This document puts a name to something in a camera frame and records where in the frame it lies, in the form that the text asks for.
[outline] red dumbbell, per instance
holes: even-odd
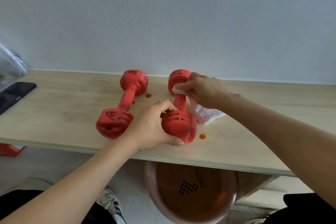
[[[190,72],[187,70],[175,70],[168,79],[168,90],[171,94],[173,87],[178,83],[188,81]],[[174,105],[178,111],[169,111],[163,116],[161,124],[163,130],[173,136],[181,138],[184,143],[191,143],[197,134],[197,120],[189,112],[186,111],[186,96],[176,94]]]
[[[131,124],[134,116],[128,111],[135,95],[145,93],[148,85],[146,74],[140,70],[127,70],[120,79],[120,86],[125,91],[118,108],[105,109],[96,122],[96,128],[104,137],[116,139]]]

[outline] hand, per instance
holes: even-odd
[[[177,84],[175,87],[178,90],[186,90],[188,96],[209,109],[220,109],[220,103],[230,94],[222,84],[222,80],[195,72],[190,74],[186,83]]]
[[[181,139],[163,131],[160,115],[166,110],[177,110],[177,108],[169,100],[160,100],[144,108],[134,118],[122,137],[133,138],[138,150],[148,150],[164,143],[174,146],[184,145]]]

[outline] black phone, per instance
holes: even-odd
[[[35,88],[33,82],[16,82],[0,92],[0,115]]]

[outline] white cloth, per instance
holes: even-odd
[[[175,86],[172,89],[172,92],[174,94],[182,94],[187,95],[185,90],[178,90],[175,88]],[[195,116],[197,121],[200,124],[206,125],[212,122],[214,119],[223,117],[226,115],[225,113],[217,110],[217,109],[207,109],[196,103],[196,100],[192,97],[189,97],[190,106],[191,106],[191,113]]]

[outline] forearm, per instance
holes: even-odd
[[[336,136],[253,103],[225,96],[220,110],[266,144],[306,185],[336,208]]]
[[[99,192],[136,150],[130,138],[120,137],[0,223],[81,223]]]

